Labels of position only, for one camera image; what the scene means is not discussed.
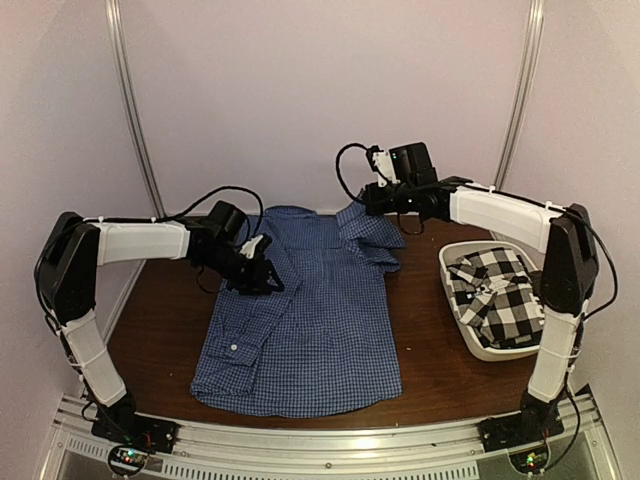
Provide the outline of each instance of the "white wall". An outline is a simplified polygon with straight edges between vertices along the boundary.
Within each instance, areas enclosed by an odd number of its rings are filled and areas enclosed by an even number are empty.
[[[640,3],[547,2],[540,62],[507,189],[588,206],[621,296],[589,322],[591,383],[629,480],[640,445]],[[611,293],[606,264],[594,305]]]
[[[335,211],[348,200],[334,158],[353,141],[425,141],[441,175],[489,182],[528,11],[527,0],[123,2],[167,210],[241,184],[269,205]],[[356,191],[375,179],[361,154],[344,170]]]
[[[148,215],[101,0],[0,7],[0,478],[26,479],[63,391],[75,388],[42,320],[32,269],[57,216]],[[104,269],[103,324],[135,265]]]

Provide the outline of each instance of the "metal frame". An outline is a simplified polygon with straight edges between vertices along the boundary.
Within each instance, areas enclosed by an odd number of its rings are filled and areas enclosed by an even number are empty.
[[[522,63],[520,65],[520,76],[516,88],[516,97],[513,102],[511,119],[507,128],[507,137],[502,148],[502,156],[498,164],[498,171],[494,180],[494,185],[502,189],[507,180],[509,167],[513,160],[518,137],[522,123],[524,122],[524,111],[531,93],[533,76],[538,63],[540,53],[540,43],[542,41],[542,27],[544,25],[544,1],[531,0],[529,9],[529,20],[527,32],[525,34],[524,51],[522,53]]]
[[[140,116],[138,114],[138,106],[136,104],[135,95],[133,93],[133,82],[131,80],[131,72],[129,71],[129,61],[127,59],[126,42],[124,38],[124,30],[122,28],[122,19],[120,17],[119,0],[106,0],[107,23],[109,25],[109,33],[111,35],[111,43],[113,46],[114,60],[118,69],[118,80],[120,89],[122,90],[122,99],[124,101],[125,113],[131,139],[136,151],[136,157],[142,172],[147,194],[151,200],[154,214],[157,217],[166,215],[162,197],[156,177],[153,173],[147,143],[144,139]]]
[[[58,478],[67,451],[98,461],[106,459],[111,444],[91,436],[91,423],[81,417],[85,403],[63,397],[38,478]],[[577,397],[577,404],[599,480],[620,480],[597,405],[589,394]],[[553,437],[554,442],[570,438],[576,425],[568,401],[561,402],[559,411],[566,431]],[[95,415],[95,407],[86,414]],[[153,455],[144,471],[162,478],[201,480],[410,480],[412,475],[415,480],[446,478],[439,472],[448,471],[458,472],[450,474],[450,479],[474,480],[478,478],[478,461],[506,452],[483,452],[476,427],[480,420],[361,430],[256,429],[176,420],[179,428],[174,453]]]

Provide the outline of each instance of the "white basket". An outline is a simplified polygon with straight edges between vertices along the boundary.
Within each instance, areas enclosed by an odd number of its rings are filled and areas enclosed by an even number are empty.
[[[456,319],[456,324],[462,333],[465,343],[469,351],[480,360],[485,362],[504,362],[507,360],[516,360],[518,358],[528,357],[538,353],[539,346],[523,347],[523,348],[511,348],[511,349],[497,349],[497,348],[484,348],[478,339],[478,336],[473,331],[473,328],[460,322],[460,311],[455,301],[455,295],[453,291],[453,283],[451,282],[451,274],[447,270],[448,265],[452,265],[455,261],[470,253],[479,252],[481,250],[488,250],[490,248],[506,247],[514,250],[522,260],[524,260],[525,266],[528,271],[536,270],[533,262],[529,256],[517,245],[509,242],[497,242],[492,240],[473,241],[473,242],[460,242],[452,243],[442,247],[440,250],[440,278],[442,279],[442,286],[444,287],[447,299],[449,300],[449,306]]]

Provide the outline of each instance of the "metal pole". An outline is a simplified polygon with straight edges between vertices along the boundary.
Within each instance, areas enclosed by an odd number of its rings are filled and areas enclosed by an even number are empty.
[[[107,23],[109,25],[109,33],[111,35],[111,43],[113,46],[114,59],[118,70],[118,80],[120,89],[122,90],[122,99],[124,101],[127,123],[131,132],[131,139],[136,151],[136,157],[142,172],[147,194],[151,200],[154,214],[157,217],[166,215],[162,197],[158,189],[156,177],[153,174],[147,144],[144,139],[142,125],[140,124],[140,116],[138,115],[138,107],[135,95],[133,93],[133,82],[131,81],[131,73],[129,71],[129,61],[127,60],[127,50],[122,29],[122,20],[120,18],[120,2],[119,0],[106,0],[107,7]]]
[[[531,93],[533,75],[536,70],[538,55],[540,53],[543,24],[544,0],[531,0],[516,97],[513,102],[513,110],[511,112],[511,119],[507,129],[507,137],[502,148],[500,164],[498,165],[498,171],[494,180],[494,185],[498,189],[502,189],[504,187],[509,173],[509,167],[513,160],[513,154],[516,149],[520,130],[522,128],[522,123],[524,121],[524,110],[527,100],[529,99],[529,94]]]

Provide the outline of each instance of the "blue checkered shirt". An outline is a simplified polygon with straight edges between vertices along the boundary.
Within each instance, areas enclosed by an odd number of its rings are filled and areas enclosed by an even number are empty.
[[[248,415],[318,417],[402,393],[383,275],[400,268],[395,226],[352,204],[335,217],[266,211],[281,293],[222,290],[192,394]]]

